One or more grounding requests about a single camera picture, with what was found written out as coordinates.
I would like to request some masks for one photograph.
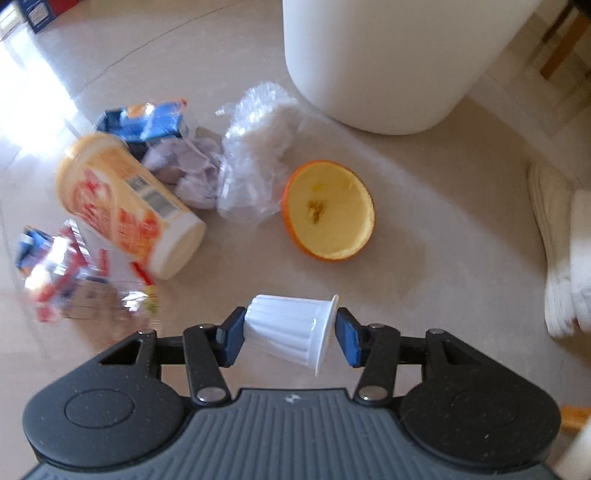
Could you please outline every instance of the candy wrapper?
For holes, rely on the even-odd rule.
[[[112,342],[136,330],[161,330],[152,279],[129,261],[131,275],[113,278],[109,257],[106,248],[91,255],[73,220],[67,220],[54,237],[25,228],[16,266],[38,319],[94,321],[97,328],[107,330]]]

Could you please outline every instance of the white plastic cup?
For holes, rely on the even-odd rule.
[[[338,295],[332,300],[257,295],[246,311],[244,340],[271,355],[311,368],[318,376],[338,304]]]

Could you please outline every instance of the metal screw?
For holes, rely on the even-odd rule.
[[[197,392],[197,399],[203,403],[221,402],[226,396],[226,391],[220,387],[205,387]]]
[[[387,398],[388,390],[379,385],[368,385],[359,389],[359,396],[367,401],[381,401]]]

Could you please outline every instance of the white bin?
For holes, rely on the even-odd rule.
[[[311,103],[387,135],[443,120],[540,0],[283,0],[285,60]]]

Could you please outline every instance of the tile grout line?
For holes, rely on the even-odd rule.
[[[21,311],[25,314],[25,318],[27,320],[27,327],[29,329],[29,331],[31,332],[33,339],[35,341],[35,343],[37,344],[37,346],[39,347],[39,350],[41,351],[41,356],[43,357],[44,360],[50,360],[51,357],[49,355],[49,352],[47,351],[45,345],[43,344],[43,341],[41,340],[41,335],[39,334],[39,332],[37,331],[37,329],[31,325],[31,318],[29,315],[29,312],[27,311],[27,309],[25,308],[25,305],[23,303],[23,293],[22,293],[22,288],[20,288],[20,285],[18,283],[18,279],[16,277],[16,274],[14,272],[14,269],[10,267],[11,263],[11,253],[10,253],[10,249],[8,248],[8,237],[7,237],[7,232],[6,232],[6,223],[4,221],[4,210],[2,209],[2,201],[0,200],[0,231],[2,232],[2,243],[4,245],[4,251],[7,255],[8,258],[8,265],[9,265],[9,270],[10,270],[10,276],[12,277],[12,284],[15,288],[15,291],[17,292],[18,295],[18,302],[21,308]]]
[[[223,6],[223,7],[216,8],[215,10],[212,10],[212,11],[210,11],[210,12],[207,12],[207,13],[205,13],[205,14],[203,14],[203,15],[199,15],[199,16],[198,16],[198,17],[196,17],[196,18],[192,18],[191,20],[187,20],[186,22],[184,22],[184,23],[182,23],[182,24],[180,24],[180,25],[177,25],[176,27],[173,27],[173,28],[171,28],[170,30],[167,30],[166,32],[164,32],[164,33],[162,33],[162,34],[158,35],[158,37],[154,37],[152,40],[149,40],[149,41],[147,41],[146,43],[144,43],[143,45],[140,45],[139,47],[137,47],[137,48],[133,49],[133,50],[132,50],[132,51],[130,51],[129,53],[126,53],[126,54],[125,54],[123,57],[121,57],[119,60],[117,60],[117,61],[113,62],[113,63],[112,63],[111,65],[109,65],[108,67],[105,67],[105,69],[104,69],[104,70],[103,70],[101,73],[99,73],[99,74],[98,74],[96,77],[94,77],[93,79],[91,79],[91,80],[90,80],[90,81],[89,81],[89,82],[88,82],[86,85],[84,85],[84,86],[83,86],[83,87],[82,87],[82,88],[81,88],[81,89],[80,89],[78,92],[76,92],[76,93],[72,94],[72,100],[75,100],[75,99],[76,99],[78,96],[80,96],[80,95],[82,94],[82,92],[84,92],[84,90],[85,90],[85,89],[86,89],[86,88],[87,88],[89,85],[92,85],[92,84],[93,84],[95,81],[97,81],[98,79],[100,79],[100,78],[101,78],[101,77],[102,77],[102,76],[103,76],[105,73],[107,73],[107,71],[108,71],[108,70],[109,70],[111,67],[113,67],[113,66],[117,65],[118,63],[122,62],[122,61],[123,61],[123,60],[125,60],[127,57],[129,57],[131,54],[133,54],[133,53],[137,52],[139,49],[141,49],[141,48],[144,48],[146,45],[148,45],[148,44],[152,43],[153,41],[156,41],[156,40],[158,40],[159,38],[161,38],[161,37],[163,37],[163,36],[165,36],[165,35],[167,35],[167,34],[171,33],[171,32],[172,32],[172,31],[174,31],[174,30],[177,30],[178,28],[184,27],[185,25],[188,25],[188,24],[189,24],[189,23],[191,23],[191,22],[195,22],[195,21],[197,21],[197,20],[201,20],[202,18],[204,18],[204,17],[206,17],[206,16],[208,16],[208,15],[211,15],[211,14],[217,13],[217,12],[219,12],[219,11],[221,11],[221,10],[225,10],[226,8],[235,7],[235,6],[237,6],[237,5],[240,5],[241,3],[244,3],[245,1],[246,1],[246,0],[239,0],[238,2],[236,2],[236,3],[234,3],[234,4],[231,4],[231,5],[225,5],[225,6]]]

